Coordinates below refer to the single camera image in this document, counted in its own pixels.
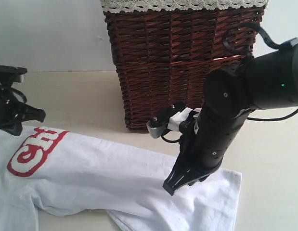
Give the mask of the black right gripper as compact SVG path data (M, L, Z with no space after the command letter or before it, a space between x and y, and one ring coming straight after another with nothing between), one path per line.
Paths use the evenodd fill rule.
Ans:
M204 116L182 131L179 156L163 183L171 196L182 186L204 181L221 166L223 152L211 146L221 128L219 121Z

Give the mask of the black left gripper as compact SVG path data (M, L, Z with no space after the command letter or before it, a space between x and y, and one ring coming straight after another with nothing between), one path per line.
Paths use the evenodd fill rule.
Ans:
M0 74L0 130L11 135L20 135L22 123L36 120L44 122L46 113L42 109L27 104L26 96L12 87L12 84L22 83L24 74Z

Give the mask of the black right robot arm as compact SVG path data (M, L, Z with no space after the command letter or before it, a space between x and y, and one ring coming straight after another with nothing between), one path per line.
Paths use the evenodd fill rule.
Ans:
M298 107L298 40L245 64L212 71L199 116L179 127L180 153L163 188L174 194L204 181L254 110Z

